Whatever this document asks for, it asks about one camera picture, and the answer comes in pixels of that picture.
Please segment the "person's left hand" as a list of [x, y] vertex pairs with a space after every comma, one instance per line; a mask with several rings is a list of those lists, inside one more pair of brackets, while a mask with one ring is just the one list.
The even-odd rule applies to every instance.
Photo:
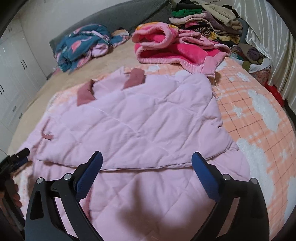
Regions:
[[17, 207], [22, 207], [22, 202], [20, 201], [20, 195], [18, 194], [18, 185], [14, 182], [14, 180], [10, 179], [5, 182], [5, 186], [8, 190], [9, 196], [12, 198], [13, 203]]

